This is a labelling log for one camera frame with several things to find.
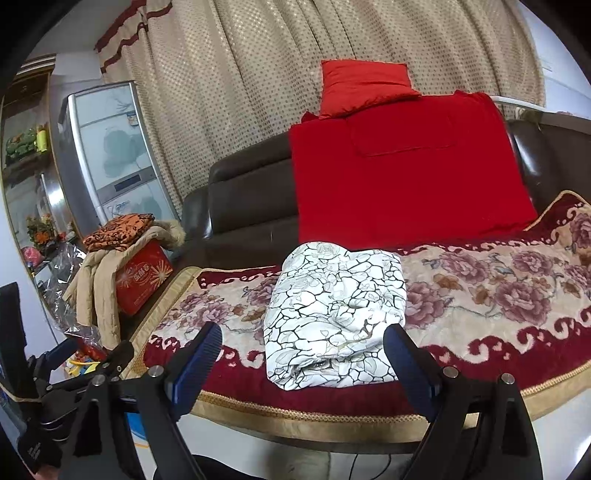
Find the large red cushion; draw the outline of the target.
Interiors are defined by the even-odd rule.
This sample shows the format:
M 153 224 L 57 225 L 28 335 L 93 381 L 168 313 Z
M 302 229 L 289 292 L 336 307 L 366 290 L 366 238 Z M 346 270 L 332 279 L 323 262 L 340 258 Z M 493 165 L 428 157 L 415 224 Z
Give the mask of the large red cushion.
M 372 107 L 290 128 L 298 238 L 351 250 L 512 233 L 537 212 L 483 93 Z

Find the dark brown leather sofa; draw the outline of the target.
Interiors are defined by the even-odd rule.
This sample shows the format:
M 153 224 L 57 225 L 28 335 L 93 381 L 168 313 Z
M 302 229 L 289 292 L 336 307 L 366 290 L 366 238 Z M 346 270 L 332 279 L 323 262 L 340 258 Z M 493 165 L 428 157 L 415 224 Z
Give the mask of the dark brown leather sofa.
M 507 124 L 516 160 L 537 211 L 562 190 L 590 197 L 590 122 L 536 113 Z M 186 239 L 176 269 L 240 269 L 280 264 L 297 246 L 297 200 L 287 134 L 214 164 L 206 186 L 182 205 Z

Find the small red pillow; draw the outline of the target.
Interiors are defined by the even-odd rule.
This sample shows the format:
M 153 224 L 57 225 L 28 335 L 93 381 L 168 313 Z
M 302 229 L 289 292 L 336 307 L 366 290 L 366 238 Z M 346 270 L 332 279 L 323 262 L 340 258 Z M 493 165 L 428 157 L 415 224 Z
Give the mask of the small red pillow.
M 322 61 L 322 119 L 420 97 L 405 64 L 363 60 Z

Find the red gift box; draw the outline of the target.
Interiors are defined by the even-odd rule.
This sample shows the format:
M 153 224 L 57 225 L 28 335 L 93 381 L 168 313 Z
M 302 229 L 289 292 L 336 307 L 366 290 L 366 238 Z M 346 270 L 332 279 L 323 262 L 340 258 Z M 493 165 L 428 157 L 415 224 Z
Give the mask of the red gift box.
M 135 315 L 172 271 L 160 244 L 150 240 L 116 273 L 119 309 L 128 316 Z

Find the orange black patterned cloth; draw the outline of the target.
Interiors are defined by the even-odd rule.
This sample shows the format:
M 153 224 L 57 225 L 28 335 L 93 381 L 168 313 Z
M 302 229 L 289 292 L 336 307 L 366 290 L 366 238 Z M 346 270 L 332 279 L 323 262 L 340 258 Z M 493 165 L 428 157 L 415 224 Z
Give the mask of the orange black patterned cloth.
M 153 224 L 150 213 L 131 213 L 118 216 L 88 235 L 83 244 L 88 252 L 99 250 L 124 251 Z

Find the floral red beige sofa blanket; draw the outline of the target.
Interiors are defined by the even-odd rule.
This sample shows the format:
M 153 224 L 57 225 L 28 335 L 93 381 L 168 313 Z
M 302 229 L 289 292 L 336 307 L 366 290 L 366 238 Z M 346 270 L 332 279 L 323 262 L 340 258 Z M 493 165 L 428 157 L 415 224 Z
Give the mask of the floral red beige sofa blanket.
M 513 375 L 532 418 L 590 386 L 590 206 L 561 192 L 526 230 L 402 257 L 406 331 L 444 367 Z M 207 321 L 223 346 L 193 407 L 197 416 L 262 434 L 329 442 L 414 442 L 426 431 L 396 382 L 284 391 L 266 376 L 263 318 L 280 270 L 188 267 L 133 334 L 124 376 L 165 364 Z

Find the wooden display cabinet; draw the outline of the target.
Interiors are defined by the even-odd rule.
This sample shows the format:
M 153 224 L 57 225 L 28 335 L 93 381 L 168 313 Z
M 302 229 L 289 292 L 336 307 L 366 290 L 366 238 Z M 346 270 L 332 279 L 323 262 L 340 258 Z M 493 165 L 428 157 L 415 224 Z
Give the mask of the wooden display cabinet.
M 32 276 L 77 239 L 50 128 L 54 55 L 26 61 L 1 100 L 1 181 L 18 253 Z

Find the white black-patterned coat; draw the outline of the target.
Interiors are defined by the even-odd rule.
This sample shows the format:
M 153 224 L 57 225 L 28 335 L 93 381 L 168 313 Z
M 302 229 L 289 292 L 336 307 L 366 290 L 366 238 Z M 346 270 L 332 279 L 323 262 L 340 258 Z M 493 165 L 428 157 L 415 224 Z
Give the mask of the white black-patterned coat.
M 405 325 L 406 306 L 399 255 L 301 244 L 283 262 L 266 307 L 266 377 L 284 391 L 393 382 L 383 337 Z

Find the beige quilted jacket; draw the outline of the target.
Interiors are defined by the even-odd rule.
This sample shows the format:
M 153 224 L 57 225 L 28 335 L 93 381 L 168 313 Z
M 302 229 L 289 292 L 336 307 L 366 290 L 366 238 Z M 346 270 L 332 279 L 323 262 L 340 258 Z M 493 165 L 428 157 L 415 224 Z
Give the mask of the beige quilted jacket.
M 103 347 L 113 350 L 121 341 L 116 273 L 150 240 L 172 251 L 183 245 L 185 232 L 176 220 L 155 221 L 124 251 L 99 250 L 83 260 L 67 294 L 75 293 L 76 316 L 81 325 L 96 326 Z

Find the clear plastic wrap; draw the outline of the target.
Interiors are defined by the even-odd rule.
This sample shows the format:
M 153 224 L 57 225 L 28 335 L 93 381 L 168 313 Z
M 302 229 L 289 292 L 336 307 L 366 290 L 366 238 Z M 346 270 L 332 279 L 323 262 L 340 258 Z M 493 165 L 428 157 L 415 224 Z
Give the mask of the clear plastic wrap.
M 88 355 L 102 360 L 102 348 L 96 326 L 81 325 L 76 316 L 75 293 L 67 294 L 85 258 L 85 253 L 70 242 L 60 243 L 42 262 L 35 274 L 35 284 L 51 314 L 56 327 L 66 336 L 75 338 Z

